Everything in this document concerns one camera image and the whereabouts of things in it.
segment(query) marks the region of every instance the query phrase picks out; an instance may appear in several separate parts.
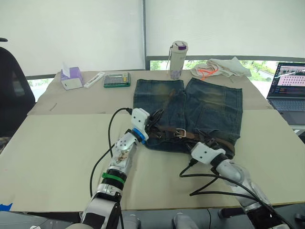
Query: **orange string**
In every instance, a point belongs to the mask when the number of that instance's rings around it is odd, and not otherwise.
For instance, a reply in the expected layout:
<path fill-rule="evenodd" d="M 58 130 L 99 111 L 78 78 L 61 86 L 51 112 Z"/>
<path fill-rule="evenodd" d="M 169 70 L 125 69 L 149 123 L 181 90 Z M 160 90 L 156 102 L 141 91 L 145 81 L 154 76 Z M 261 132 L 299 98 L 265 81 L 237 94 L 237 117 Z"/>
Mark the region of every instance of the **orange string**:
<path fill-rule="evenodd" d="M 214 70 L 214 71 L 208 71 L 206 69 L 199 69 L 198 70 L 200 73 L 202 73 L 202 78 L 201 80 L 205 80 L 207 77 L 211 76 L 211 74 L 215 73 L 218 71 L 218 69 Z"/>

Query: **green band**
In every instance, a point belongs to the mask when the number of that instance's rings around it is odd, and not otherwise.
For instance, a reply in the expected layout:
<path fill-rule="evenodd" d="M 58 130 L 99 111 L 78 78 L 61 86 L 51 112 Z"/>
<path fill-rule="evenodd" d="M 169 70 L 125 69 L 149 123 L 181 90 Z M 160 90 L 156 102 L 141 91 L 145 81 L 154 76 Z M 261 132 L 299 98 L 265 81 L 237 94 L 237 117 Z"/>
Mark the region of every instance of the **green band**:
<path fill-rule="evenodd" d="M 117 177 L 117 176 L 114 176 L 114 175 L 110 175 L 110 174 L 108 174 L 108 173 L 103 173 L 102 174 L 102 178 L 111 178 L 111 179 L 115 179 L 115 180 L 117 180 L 117 181 L 120 181 L 121 183 L 125 183 L 125 181 L 122 179 L 122 178 L 119 178 L 119 177 Z"/>

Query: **blue ring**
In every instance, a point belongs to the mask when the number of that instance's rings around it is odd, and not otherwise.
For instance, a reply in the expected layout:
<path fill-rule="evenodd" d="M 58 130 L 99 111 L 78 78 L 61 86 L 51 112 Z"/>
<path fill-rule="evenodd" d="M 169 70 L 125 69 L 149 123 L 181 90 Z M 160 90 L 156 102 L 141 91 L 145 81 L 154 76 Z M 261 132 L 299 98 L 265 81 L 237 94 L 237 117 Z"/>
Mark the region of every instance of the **blue ring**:
<path fill-rule="evenodd" d="M 136 128 L 132 129 L 134 132 L 136 132 L 141 138 L 142 138 L 142 144 L 145 144 L 145 137 L 144 135 Z"/>

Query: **belt buckle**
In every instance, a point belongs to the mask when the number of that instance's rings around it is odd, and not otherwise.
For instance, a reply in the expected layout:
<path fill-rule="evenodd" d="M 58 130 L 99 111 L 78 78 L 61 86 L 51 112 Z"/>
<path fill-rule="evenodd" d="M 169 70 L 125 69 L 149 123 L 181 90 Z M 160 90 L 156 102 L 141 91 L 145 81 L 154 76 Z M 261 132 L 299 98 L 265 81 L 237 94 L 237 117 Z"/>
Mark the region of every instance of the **belt buckle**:
<path fill-rule="evenodd" d="M 186 130 L 180 129 L 180 128 L 176 128 L 173 135 L 175 137 L 178 137 L 178 138 L 186 137 Z"/>

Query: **office chair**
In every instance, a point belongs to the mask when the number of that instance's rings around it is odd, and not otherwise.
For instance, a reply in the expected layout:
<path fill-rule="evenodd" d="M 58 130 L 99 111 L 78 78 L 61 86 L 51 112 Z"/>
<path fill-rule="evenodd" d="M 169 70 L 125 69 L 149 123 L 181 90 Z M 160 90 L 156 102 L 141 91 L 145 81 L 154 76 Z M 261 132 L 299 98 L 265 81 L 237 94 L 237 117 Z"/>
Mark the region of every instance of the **office chair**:
<path fill-rule="evenodd" d="M 0 47 L 0 137 L 13 136 L 34 104 L 35 97 L 17 60 Z"/>

